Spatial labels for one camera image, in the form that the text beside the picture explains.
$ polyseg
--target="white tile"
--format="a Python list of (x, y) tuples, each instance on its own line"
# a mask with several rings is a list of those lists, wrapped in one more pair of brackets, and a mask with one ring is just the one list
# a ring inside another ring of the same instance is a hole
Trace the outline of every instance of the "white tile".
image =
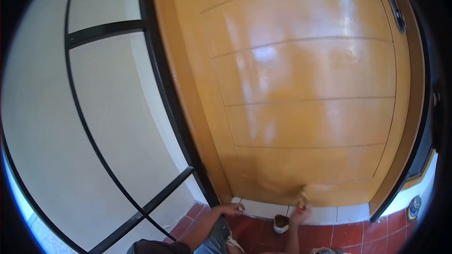
[(256, 202), (251, 200), (242, 199), (240, 203), (245, 206), (245, 214), (255, 217), (273, 219), (275, 215), (286, 215), (287, 205), (276, 205), (269, 203)]
[(234, 197), (230, 200), (230, 202), (231, 203), (240, 203), (240, 200), (242, 200), (242, 198)]
[(337, 224), (362, 222), (370, 219), (369, 204), (338, 207)]
[[(293, 209), (296, 207), (290, 206), (287, 211), (287, 216), (290, 216)], [(313, 207), (311, 210), (311, 217), (305, 222), (305, 225), (324, 226), (335, 225), (337, 218), (337, 207)]]

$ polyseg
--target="jeans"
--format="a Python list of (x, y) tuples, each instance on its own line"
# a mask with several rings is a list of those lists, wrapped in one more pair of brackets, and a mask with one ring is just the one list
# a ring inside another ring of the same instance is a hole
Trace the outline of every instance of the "jeans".
[(220, 217), (213, 226), (207, 239), (194, 251), (194, 254), (228, 254), (226, 241), (230, 229), (223, 217)]

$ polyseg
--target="hand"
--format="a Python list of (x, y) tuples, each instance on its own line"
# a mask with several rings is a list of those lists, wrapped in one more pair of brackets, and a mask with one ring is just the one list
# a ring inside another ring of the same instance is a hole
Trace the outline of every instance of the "hand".
[(214, 207), (214, 209), (217, 209), (221, 212), (221, 214), (229, 215), (229, 216), (235, 216), (235, 215), (242, 215), (243, 210), (245, 210), (245, 206), (240, 203), (229, 203), (229, 204), (222, 204)]
[(298, 208), (295, 208), (289, 219), (289, 228), (298, 229), (311, 216), (311, 209), (312, 205), (309, 201), (306, 201), (302, 212), (298, 212)]

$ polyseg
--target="yellow wooden door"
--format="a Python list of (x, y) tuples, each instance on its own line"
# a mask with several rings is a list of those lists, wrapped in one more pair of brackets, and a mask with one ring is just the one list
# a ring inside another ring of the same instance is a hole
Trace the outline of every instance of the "yellow wooden door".
[(406, 36), (387, 0), (174, 5), (224, 175), (215, 173), (232, 194), (294, 205), (304, 187), (314, 206), (369, 202), (410, 94)]

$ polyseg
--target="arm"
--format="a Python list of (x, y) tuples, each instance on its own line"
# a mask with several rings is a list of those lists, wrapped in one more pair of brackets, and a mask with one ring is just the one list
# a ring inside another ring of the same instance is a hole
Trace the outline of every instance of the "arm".
[(242, 210), (245, 209), (242, 204), (238, 203), (224, 204), (213, 207), (202, 220), (191, 226), (188, 232), (182, 235), (178, 241), (188, 245), (192, 252), (195, 251), (202, 244), (202, 242), (207, 239), (218, 218), (222, 214), (233, 216), (241, 215), (243, 212), (239, 210), (239, 207), (241, 207)]
[(284, 249), (287, 254), (299, 254), (299, 244), (298, 244), (298, 229), (311, 216), (312, 205), (307, 202), (304, 210), (298, 212), (296, 208), (293, 210), (292, 215), (289, 220), (289, 240), (287, 241), (286, 247)]

